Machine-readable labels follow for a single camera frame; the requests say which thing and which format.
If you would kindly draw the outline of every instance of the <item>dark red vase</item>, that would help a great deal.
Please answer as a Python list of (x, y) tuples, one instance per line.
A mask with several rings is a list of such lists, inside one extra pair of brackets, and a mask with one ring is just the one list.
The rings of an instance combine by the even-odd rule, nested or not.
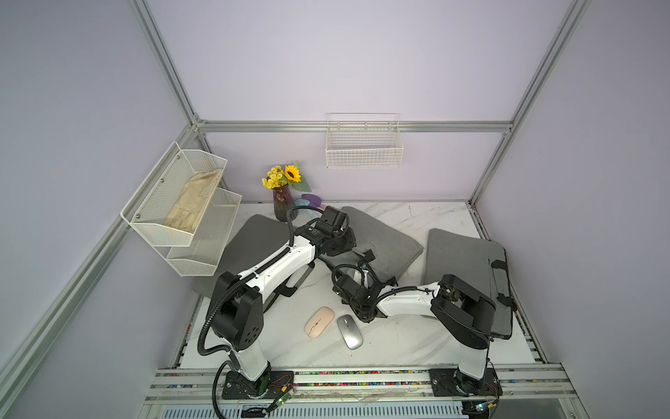
[[(275, 202), (275, 217), (282, 223), (286, 222), (286, 211), (295, 207), (295, 201), (291, 195), (288, 184), (279, 188), (272, 188), (272, 198)], [(297, 211), (291, 211), (291, 221), (297, 217)]]

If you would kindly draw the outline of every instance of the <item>marble table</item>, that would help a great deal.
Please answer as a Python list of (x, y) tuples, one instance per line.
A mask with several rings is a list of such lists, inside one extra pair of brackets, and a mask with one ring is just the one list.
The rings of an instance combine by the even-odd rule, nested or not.
[[(463, 202), (335, 202), (337, 207), (353, 206), (402, 231), (421, 243), (424, 248), (428, 231), (433, 228), (453, 233), (479, 237), (475, 224)], [(235, 219), (231, 237), (254, 214), (273, 218), (272, 204), (242, 204)], [(301, 214), (295, 225), (311, 219)], [(399, 285), (419, 285), (425, 266), (424, 252), (399, 278)], [(303, 269), (298, 270), (288, 285), (297, 281)], [(181, 361), (181, 368), (217, 368), (227, 358), (217, 352), (202, 357), (196, 350), (198, 333), (202, 328), (209, 299), (204, 298), (196, 315)], [(351, 314), (363, 335), (363, 345), (350, 350), (333, 320), (317, 338), (311, 339), (304, 332), (305, 323), (320, 307), (328, 306), (335, 318)], [(265, 313), (265, 325), (259, 337), (265, 356), (273, 368), (278, 367), (358, 367), (441, 365), (458, 363), (458, 341), (433, 318), (401, 315), (377, 318), (365, 324), (353, 315), (351, 309), (340, 302), (332, 291), (330, 270), (321, 261), (291, 297), (280, 296)], [(206, 347), (218, 345), (220, 339), (210, 331)], [(534, 363), (531, 350), (523, 336), (518, 320), (513, 319), (513, 335), (509, 340), (495, 339), (489, 357), (494, 364)]]

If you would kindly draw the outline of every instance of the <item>white wire basket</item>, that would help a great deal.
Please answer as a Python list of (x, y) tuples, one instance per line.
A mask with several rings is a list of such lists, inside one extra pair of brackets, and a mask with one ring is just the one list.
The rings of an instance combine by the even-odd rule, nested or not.
[(242, 196), (217, 188), (188, 247), (172, 247), (165, 260), (181, 276), (212, 276), (228, 243)]
[(212, 276), (228, 243), (242, 196), (215, 188), (207, 196), (202, 212), (196, 217), (193, 232), (165, 225), (165, 219), (179, 199), (186, 182), (197, 173), (220, 169), (215, 179), (216, 184), (219, 184), (227, 163), (226, 159), (202, 150), (181, 149), (177, 143), (173, 143), (166, 153), (175, 152), (175, 149), (175, 156), (144, 201), (133, 210), (134, 198), (140, 193), (140, 187), (121, 210), (121, 218), (180, 276)]
[[(179, 151), (163, 172), (161, 180), (156, 182), (139, 209), (131, 216), (132, 218), (126, 219), (130, 226), (152, 246), (191, 245), (204, 213), (200, 213), (193, 233), (164, 225), (165, 218), (179, 199), (184, 184), (193, 175), (224, 169), (228, 162), (224, 158), (202, 150), (180, 149), (178, 145), (177, 148)], [(216, 179), (217, 184), (222, 176), (223, 170)], [(212, 197), (213, 194), (209, 196), (205, 208), (209, 206)]]
[(400, 114), (330, 113), (327, 122), (329, 169), (400, 167)]

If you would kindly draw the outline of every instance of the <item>beige cloth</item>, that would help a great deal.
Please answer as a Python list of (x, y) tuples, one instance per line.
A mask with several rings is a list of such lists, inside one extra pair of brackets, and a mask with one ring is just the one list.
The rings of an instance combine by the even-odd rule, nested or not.
[(163, 224), (173, 229), (195, 233), (221, 172), (223, 169), (196, 173), (190, 178), (184, 184), (179, 199), (165, 217)]

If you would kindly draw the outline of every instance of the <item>sunflower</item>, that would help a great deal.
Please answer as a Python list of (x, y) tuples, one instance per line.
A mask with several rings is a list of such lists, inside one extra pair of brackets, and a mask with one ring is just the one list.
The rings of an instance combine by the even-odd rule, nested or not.
[(292, 164), (286, 166), (284, 174), (288, 180), (293, 182), (300, 182), (300, 171)]

